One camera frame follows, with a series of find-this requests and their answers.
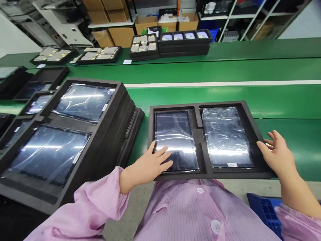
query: white label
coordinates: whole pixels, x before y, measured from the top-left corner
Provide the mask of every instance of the white label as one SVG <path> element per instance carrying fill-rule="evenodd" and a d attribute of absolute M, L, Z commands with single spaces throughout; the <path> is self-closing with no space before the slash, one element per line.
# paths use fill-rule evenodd
<path fill-rule="evenodd" d="M 105 109 L 107 108 L 108 104 L 104 105 L 103 111 L 105 111 Z"/>
<path fill-rule="evenodd" d="M 81 155 L 81 152 L 78 152 L 73 160 L 73 164 L 75 164 L 78 161 L 78 158 L 80 157 L 80 155 Z"/>
<path fill-rule="evenodd" d="M 237 167 L 237 163 L 228 163 L 227 166 L 228 167 Z"/>
<path fill-rule="evenodd" d="M 46 66 L 45 64 L 38 65 L 38 66 L 37 66 L 37 69 L 41 69 L 41 68 L 43 68 L 43 67 L 45 67 L 45 66 Z"/>
<path fill-rule="evenodd" d="M 131 64 L 131 60 L 124 60 L 123 64 Z"/>

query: left hand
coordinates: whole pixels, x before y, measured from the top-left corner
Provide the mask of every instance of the left hand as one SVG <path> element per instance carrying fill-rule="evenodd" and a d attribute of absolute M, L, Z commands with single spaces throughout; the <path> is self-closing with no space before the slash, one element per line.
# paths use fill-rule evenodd
<path fill-rule="evenodd" d="M 155 141 L 134 164 L 125 168 L 119 177 L 120 192 L 127 194 L 134 186 L 153 181 L 163 171 L 173 165 L 173 161 L 162 164 L 170 157 L 172 152 L 166 152 L 168 147 L 163 147 L 153 154 Z"/>

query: white wall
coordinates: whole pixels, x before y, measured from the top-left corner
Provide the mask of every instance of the white wall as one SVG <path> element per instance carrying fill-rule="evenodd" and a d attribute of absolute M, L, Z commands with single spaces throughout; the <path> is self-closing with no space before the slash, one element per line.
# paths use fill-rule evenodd
<path fill-rule="evenodd" d="M 313 0 L 280 35 L 282 38 L 321 37 L 321 1 Z"/>
<path fill-rule="evenodd" d="M 0 13 L 0 58 L 6 54 L 35 53 L 42 49 Z"/>

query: cardboard box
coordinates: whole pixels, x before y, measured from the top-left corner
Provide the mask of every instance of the cardboard box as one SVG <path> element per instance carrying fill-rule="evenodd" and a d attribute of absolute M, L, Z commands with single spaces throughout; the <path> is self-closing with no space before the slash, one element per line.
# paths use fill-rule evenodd
<path fill-rule="evenodd" d="M 131 47 L 131 40 L 134 36 L 134 29 L 132 27 L 109 28 L 108 31 L 116 46 L 122 46 L 123 48 Z"/>
<path fill-rule="evenodd" d="M 129 11 L 125 5 L 124 9 L 107 11 L 111 22 L 126 22 L 129 19 Z"/>
<path fill-rule="evenodd" d="M 135 27 L 138 35 L 142 33 L 143 29 L 147 29 L 148 27 L 153 26 L 157 26 L 157 16 L 138 17 L 135 22 Z"/>
<path fill-rule="evenodd" d="M 88 12 L 105 10 L 101 0 L 83 0 L 83 3 Z"/>
<path fill-rule="evenodd" d="M 109 19 L 105 10 L 88 12 L 88 14 L 94 24 L 109 23 Z"/>
<path fill-rule="evenodd" d="M 252 36 L 255 34 L 255 32 L 259 29 L 259 27 L 261 26 L 261 23 L 262 23 L 261 20 L 259 20 L 256 23 L 256 25 L 254 26 L 252 31 L 248 34 L 248 38 L 249 39 L 251 39 Z M 264 39 L 273 28 L 274 28 L 274 23 L 273 22 L 271 22 L 271 21 L 265 22 L 265 24 L 262 26 L 262 28 L 256 34 L 256 36 L 254 37 L 253 40 L 262 40 L 262 39 Z"/>
<path fill-rule="evenodd" d="M 105 48 L 105 47 L 115 46 L 113 39 L 111 38 L 108 30 L 93 31 L 92 34 L 94 35 L 95 39 L 99 43 L 100 47 Z"/>
<path fill-rule="evenodd" d="M 103 0 L 107 11 L 124 9 L 126 3 L 123 0 Z"/>
<path fill-rule="evenodd" d="M 178 31 L 196 30 L 198 25 L 198 16 L 196 13 L 182 13 L 181 16 L 189 17 L 189 22 L 179 22 Z"/>
<path fill-rule="evenodd" d="M 167 32 L 175 32 L 176 31 L 176 24 L 177 22 L 165 22 L 165 23 L 158 23 L 158 26 L 162 28 L 168 28 Z"/>

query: plastic protective film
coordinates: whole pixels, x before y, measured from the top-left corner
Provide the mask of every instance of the plastic protective film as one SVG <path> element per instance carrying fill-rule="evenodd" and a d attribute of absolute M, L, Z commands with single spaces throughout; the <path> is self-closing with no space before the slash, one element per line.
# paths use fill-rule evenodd
<path fill-rule="evenodd" d="M 173 165 L 168 171 L 198 170 L 196 150 L 188 111 L 155 113 L 155 152 L 168 146 Z"/>
<path fill-rule="evenodd" d="M 49 90 L 51 84 L 27 83 L 18 98 L 30 98 L 35 92 Z"/>
<path fill-rule="evenodd" d="M 27 127 L 30 124 L 30 120 L 24 120 L 21 122 L 20 126 L 18 126 L 14 132 L 13 132 L 13 136 L 11 137 L 11 139 L 3 146 L 2 150 L 7 149 L 8 147 L 10 147 L 17 139 L 18 137 L 27 129 Z"/>
<path fill-rule="evenodd" d="M 98 123 L 115 89 L 72 83 L 54 113 Z"/>
<path fill-rule="evenodd" d="M 202 119 L 212 167 L 254 167 L 235 107 L 204 108 Z"/>
<path fill-rule="evenodd" d="M 86 133 L 39 125 L 1 178 L 35 178 L 40 182 L 33 188 L 39 189 L 48 184 L 64 186 L 89 137 Z"/>
<path fill-rule="evenodd" d="M 37 114 L 43 109 L 51 97 L 52 94 L 39 96 L 37 100 L 31 104 L 31 107 L 28 109 L 26 114 Z"/>

